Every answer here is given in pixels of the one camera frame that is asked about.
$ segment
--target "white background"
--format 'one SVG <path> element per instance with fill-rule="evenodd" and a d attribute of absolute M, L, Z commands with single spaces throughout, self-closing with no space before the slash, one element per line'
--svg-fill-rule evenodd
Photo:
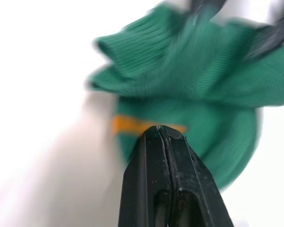
<path fill-rule="evenodd" d="M 256 21 L 268 20 L 273 3 L 229 1 L 223 10 L 225 15 Z M 101 201 L 100 192 L 109 187 L 113 177 L 118 179 L 118 195 L 122 167 L 115 167 L 116 162 L 112 164 L 101 153 L 110 150 L 106 148 L 103 129 L 107 127 L 105 108 L 93 110 L 101 104 L 88 105 L 92 110 L 87 110 L 86 105 L 82 108 L 87 95 L 83 83 L 89 73 L 106 62 L 92 48 L 91 41 L 117 32 L 157 3 L 158 0 L 0 0 L 0 227 L 51 226 L 53 202 L 44 202 L 44 198 L 50 200 L 57 195 L 51 190 L 66 187 L 75 189 L 60 198 L 61 207 L 73 207 L 71 213 L 88 208 L 93 211 L 87 213 L 95 213 L 89 218 L 98 217 L 99 223 L 110 219 L 106 226 L 117 225 L 119 198 L 104 204 L 102 210 L 87 203 Z M 104 97 L 101 102 L 109 106 L 114 101 Z M 77 144 L 87 145 L 65 148 L 63 144 L 73 140 L 73 134 Z M 56 150 L 60 150 L 59 155 L 52 154 Z M 78 150 L 90 150 L 90 154 Z M 65 157 L 68 164 L 51 161 Z M 62 182 L 60 176 L 64 175 L 48 179 L 60 166 L 62 170 L 72 166 L 73 176 L 56 187 L 55 182 Z M 115 171 L 119 171 L 118 177 L 114 176 Z M 284 107 L 264 110 L 263 131 L 255 155 L 223 198 L 234 220 L 246 220 L 251 227 L 284 227 Z M 75 226 L 71 225 L 71 218 L 75 217 L 65 216 L 69 217 L 69 226 Z M 88 218 L 81 221 L 80 226 L 96 226 Z"/>

